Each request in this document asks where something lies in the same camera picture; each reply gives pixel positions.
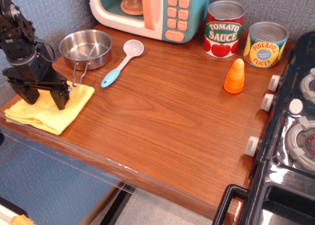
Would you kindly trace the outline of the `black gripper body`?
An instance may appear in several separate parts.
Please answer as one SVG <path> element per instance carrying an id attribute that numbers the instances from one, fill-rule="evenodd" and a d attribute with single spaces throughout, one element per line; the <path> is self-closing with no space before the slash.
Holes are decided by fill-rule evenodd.
<path id="1" fill-rule="evenodd" d="M 67 94 L 71 92 L 72 88 L 67 84 L 67 78 L 53 69 L 55 50 L 51 48 L 50 55 L 47 45 L 45 41 L 37 41 L 30 56 L 15 60 L 6 58 L 11 67 L 4 69 L 2 73 L 14 87 L 56 90 Z"/>

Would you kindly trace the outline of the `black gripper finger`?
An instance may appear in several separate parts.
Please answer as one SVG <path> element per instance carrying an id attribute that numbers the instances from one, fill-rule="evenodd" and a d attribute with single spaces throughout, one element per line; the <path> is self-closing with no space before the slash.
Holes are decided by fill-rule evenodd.
<path id="1" fill-rule="evenodd" d="M 39 91 L 29 85 L 11 83 L 11 87 L 28 104 L 34 104 L 39 98 Z"/>
<path id="2" fill-rule="evenodd" d="M 50 95 L 59 110 L 65 109 L 65 105 L 69 100 L 69 93 L 67 91 L 52 89 Z"/>

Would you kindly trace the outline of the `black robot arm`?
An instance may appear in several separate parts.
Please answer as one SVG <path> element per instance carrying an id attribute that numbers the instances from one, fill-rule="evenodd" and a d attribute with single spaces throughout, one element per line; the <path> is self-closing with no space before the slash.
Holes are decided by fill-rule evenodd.
<path id="1" fill-rule="evenodd" d="M 34 104 L 39 91 L 49 91 L 57 108 L 65 108 L 70 86 L 67 78 L 55 71 L 54 51 L 48 43 L 35 36 L 32 21 L 27 20 L 11 0 L 0 0 L 0 48 L 11 65 L 2 71 L 12 89 L 26 103 Z"/>

